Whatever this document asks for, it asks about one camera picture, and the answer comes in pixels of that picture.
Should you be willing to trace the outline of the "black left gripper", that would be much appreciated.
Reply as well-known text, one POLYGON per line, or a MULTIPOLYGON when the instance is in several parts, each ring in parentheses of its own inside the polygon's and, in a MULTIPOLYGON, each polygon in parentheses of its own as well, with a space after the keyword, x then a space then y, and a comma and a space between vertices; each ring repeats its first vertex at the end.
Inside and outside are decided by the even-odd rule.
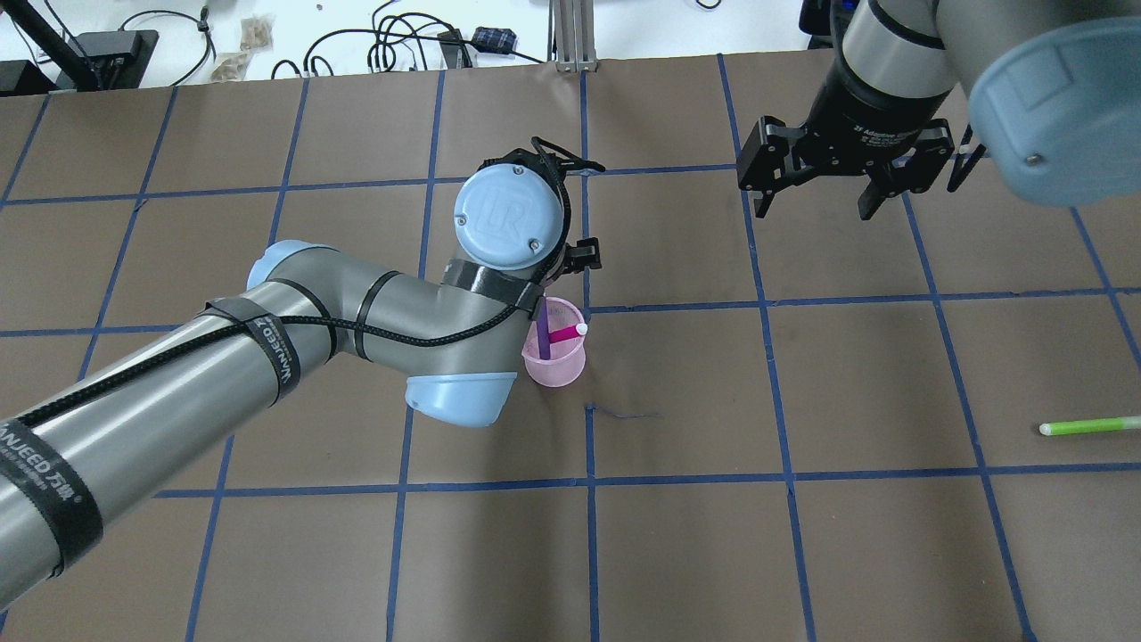
POLYGON ((526 149, 485 159, 477 169, 477 265, 545 290, 567 274, 602 268, 594 236, 574 239, 567 179, 606 174, 602 162, 534 136, 526 149))

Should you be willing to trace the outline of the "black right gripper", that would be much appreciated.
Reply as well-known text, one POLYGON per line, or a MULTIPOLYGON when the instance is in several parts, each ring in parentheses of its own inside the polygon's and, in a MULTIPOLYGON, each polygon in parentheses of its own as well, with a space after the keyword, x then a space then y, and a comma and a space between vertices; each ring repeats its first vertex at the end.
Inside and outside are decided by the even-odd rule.
POLYGON ((949 94, 884 94, 845 62, 833 62, 802 125, 766 115, 750 131, 736 174, 743 190, 753 190, 753 216, 764 219, 794 172, 808 169, 824 176, 866 171, 869 184, 858 200, 863 222, 901 193, 929 190, 952 154, 949 125, 936 115, 949 94), (909 151, 916 155, 907 166, 890 164, 909 151))

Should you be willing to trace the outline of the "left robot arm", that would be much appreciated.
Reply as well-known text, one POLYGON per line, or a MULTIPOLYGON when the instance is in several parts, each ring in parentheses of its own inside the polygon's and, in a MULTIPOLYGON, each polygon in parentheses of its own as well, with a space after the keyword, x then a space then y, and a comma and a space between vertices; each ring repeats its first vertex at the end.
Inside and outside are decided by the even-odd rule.
POLYGON ((468 177, 440 282, 282 239, 245 292, 3 420, 3 607, 67 572, 111 525, 338 355, 405 376, 405 403, 458 426, 500 417, 547 287, 602 265, 570 243, 570 174, 604 172, 541 137, 468 177))

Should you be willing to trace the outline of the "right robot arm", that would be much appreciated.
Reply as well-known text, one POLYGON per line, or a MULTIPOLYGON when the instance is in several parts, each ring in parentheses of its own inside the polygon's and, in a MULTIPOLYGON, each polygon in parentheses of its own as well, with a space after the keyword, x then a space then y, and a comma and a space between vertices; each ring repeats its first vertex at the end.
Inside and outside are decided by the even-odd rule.
POLYGON ((736 159, 754 216, 819 177, 867 178, 858 214, 957 190, 992 159, 1047 208, 1138 192, 1136 1, 807 1, 834 57, 809 114, 759 117, 736 159))

